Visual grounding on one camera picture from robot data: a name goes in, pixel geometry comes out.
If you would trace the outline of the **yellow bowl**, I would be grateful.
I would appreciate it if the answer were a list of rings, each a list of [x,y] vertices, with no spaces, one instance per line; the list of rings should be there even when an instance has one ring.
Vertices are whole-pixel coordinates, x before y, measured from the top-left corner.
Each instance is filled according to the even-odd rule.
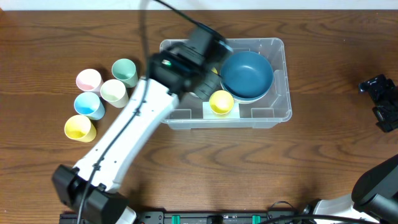
[[[217,72],[217,70],[216,70],[215,67],[213,67],[213,68],[211,69],[211,71],[212,71],[213,73],[215,73],[215,74],[218,74],[218,72]]]

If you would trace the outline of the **dark blue bowl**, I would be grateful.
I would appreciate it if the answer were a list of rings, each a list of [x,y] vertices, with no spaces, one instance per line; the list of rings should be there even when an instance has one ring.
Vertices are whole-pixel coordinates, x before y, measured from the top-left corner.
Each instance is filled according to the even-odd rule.
[[[233,96],[233,93],[232,93],[232,91],[229,91],[228,90],[228,88],[227,88],[227,85],[225,85],[223,82],[220,82],[220,85],[221,85],[221,88],[222,88],[222,90],[224,90],[224,91],[227,91],[228,93],[230,93],[232,96]],[[264,92],[263,94],[265,94],[265,96],[269,93],[269,90],[270,89],[268,89],[266,92]]]
[[[257,97],[274,82],[274,72],[269,61],[260,54],[250,51],[230,56],[221,66],[221,82],[229,91],[243,98]]]

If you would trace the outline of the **large cream bowl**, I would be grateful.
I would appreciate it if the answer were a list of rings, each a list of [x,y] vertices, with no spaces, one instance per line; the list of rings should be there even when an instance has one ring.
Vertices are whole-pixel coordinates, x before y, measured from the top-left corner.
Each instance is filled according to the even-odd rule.
[[[255,98],[242,98],[240,96],[233,95],[233,98],[236,102],[238,102],[240,104],[250,104],[250,103],[254,103],[254,102],[260,100],[264,96],[265,96],[265,94],[255,97]]]

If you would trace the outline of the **mint green cup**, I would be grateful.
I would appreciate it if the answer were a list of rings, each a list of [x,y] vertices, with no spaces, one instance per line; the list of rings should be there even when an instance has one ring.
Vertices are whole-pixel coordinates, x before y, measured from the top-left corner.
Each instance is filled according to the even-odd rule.
[[[113,63],[111,68],[114,78],[123,82],[126,88],[133,88],[137,85],[137,68],[133,61],[121,58]]]

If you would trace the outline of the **cream white cup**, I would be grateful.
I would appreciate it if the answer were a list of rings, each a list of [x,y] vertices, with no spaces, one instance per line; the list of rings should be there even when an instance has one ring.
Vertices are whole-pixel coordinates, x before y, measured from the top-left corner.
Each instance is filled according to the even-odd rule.
[[[104,82],[100,88],[102,98],[116,108],[123,108],[128,104],[129,98],[123,82],[112,79]]]

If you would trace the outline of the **pink cup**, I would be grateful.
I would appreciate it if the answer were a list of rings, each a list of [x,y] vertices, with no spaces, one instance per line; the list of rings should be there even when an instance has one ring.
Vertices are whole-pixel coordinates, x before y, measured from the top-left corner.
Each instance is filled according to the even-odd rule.
[[[99,71],[89,68],[81,71],[76,77],[77,87],[85,92],[92,92],[100,95],[103,79]]]

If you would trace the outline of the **light blue cup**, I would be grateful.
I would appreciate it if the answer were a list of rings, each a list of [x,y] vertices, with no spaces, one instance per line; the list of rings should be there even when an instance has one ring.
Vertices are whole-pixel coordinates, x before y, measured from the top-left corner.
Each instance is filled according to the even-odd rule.
[[[87,116],[92,120],[99,120],[105,115],[105,108],[99,96],[92,92],[79,94],[73,105],[78,114]]]

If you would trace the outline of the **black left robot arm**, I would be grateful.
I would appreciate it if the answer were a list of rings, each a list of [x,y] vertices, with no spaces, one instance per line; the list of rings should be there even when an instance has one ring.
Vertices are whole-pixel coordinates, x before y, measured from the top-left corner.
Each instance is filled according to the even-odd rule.
[[[60,165],[52,182],[77,223],[134,223],[137,213],[119,193],[130,165],[185,93],[205,82],[232,52],[217,31],[197,25],[189,39],[151,55],[128,104],[97,144],[73,167]]]

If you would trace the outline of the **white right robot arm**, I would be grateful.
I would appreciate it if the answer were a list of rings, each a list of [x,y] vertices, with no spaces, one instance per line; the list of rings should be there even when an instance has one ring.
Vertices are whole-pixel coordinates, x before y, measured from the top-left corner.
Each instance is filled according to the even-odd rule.
[[[376,126],[389,133],[397,129],[397,86],[380,74],[359,84],[375,104]],[[369,222],[397,223],[397,156],[365,172],[351,194],[320,200],[308,208],[309,214],[364,219]]]

